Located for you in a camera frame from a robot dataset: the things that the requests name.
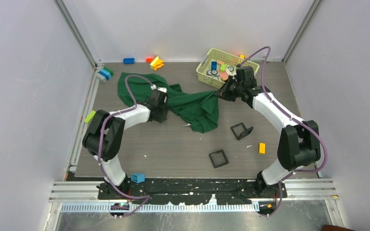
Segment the green garment cloth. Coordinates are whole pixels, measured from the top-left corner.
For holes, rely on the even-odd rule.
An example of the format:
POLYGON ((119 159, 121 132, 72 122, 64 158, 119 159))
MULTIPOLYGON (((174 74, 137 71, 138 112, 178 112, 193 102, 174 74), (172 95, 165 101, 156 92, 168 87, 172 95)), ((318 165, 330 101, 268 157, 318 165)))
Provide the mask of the green garment cloth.
POLYGON ((121 73, 117 83, 117 93, 128 107, 134 102, 126 87, 125 80, 138 103, 144 102, 151 94, 151 84, 167 89, 168 109, 189 123, 194 132, 206 133, 218 127, 219 104, 214 91, 185 93, 180 84, 170 85, 157 74, 121 73))

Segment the pale green plastic basket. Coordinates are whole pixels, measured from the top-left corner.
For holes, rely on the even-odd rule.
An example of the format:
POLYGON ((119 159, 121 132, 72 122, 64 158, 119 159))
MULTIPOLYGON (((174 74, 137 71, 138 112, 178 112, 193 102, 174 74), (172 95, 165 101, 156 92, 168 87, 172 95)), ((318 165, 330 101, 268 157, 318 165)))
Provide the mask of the pale green plastic basket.
POLYGON ((196 73, 198 81, 219 89, 228 79, 229 74, 236 73, 236 67, 250 66, 257 74, 259 65, 252 61, 243 62, 244 55, 235 56, 222 50, 211 48, 204 60, 197 66, 196 73))

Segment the black display box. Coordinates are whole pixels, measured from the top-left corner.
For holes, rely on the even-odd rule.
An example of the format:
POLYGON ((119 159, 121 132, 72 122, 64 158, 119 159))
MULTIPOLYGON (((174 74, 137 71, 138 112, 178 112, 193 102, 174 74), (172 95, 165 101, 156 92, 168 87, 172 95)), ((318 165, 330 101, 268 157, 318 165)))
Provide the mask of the black display box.
POLYGON ((239 141, 251 134, 254 127, 246 127, 244 123, 238 123, 230 127, 233 135, 239 141))

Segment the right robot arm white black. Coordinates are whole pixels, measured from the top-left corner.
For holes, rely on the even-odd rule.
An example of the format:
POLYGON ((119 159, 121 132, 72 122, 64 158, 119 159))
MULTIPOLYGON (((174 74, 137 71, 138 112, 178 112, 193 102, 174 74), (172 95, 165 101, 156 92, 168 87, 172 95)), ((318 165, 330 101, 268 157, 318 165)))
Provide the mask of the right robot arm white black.
POLYGON ((257 84, 252 67, 238 66, 214 95, 229 102, 240 98, 280 134, 277 159, 257 174, 255 188, 259 196, 269 197, 276 184, 321 158, 317 123, 304 121, 281 105, 264 85, 257 84))

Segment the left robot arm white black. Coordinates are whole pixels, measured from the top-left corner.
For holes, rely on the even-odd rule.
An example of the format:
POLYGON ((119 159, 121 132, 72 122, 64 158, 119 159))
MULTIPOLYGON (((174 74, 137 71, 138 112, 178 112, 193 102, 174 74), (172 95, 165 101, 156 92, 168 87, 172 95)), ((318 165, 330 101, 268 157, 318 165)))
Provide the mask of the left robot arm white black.
POLYGON ((167 89, 158 87, 143 103, 122 112, 95 112, 82 146, 99 162, 106 181, 111 184, 110 193, 115 198, 123 199, 129 191, 128 185, 123 183, 127 175, 118 158, 123 132, 138 124, 167 120, 167 100, 167 89))

